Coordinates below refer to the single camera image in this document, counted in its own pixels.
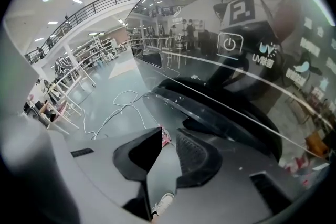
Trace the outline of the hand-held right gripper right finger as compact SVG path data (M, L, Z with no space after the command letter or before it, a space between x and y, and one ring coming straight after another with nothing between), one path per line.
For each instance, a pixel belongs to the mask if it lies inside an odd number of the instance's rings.
M310 167L292 172L257 138L169 128L180 171L157 223L281 223L300 208L317 181Z

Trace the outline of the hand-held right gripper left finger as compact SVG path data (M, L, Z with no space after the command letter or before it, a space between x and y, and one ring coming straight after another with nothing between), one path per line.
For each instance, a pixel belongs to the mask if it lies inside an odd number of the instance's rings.
M98 140L68 141L89 180L114 203L151 220L147 176L159 156L162 128L155 127Z

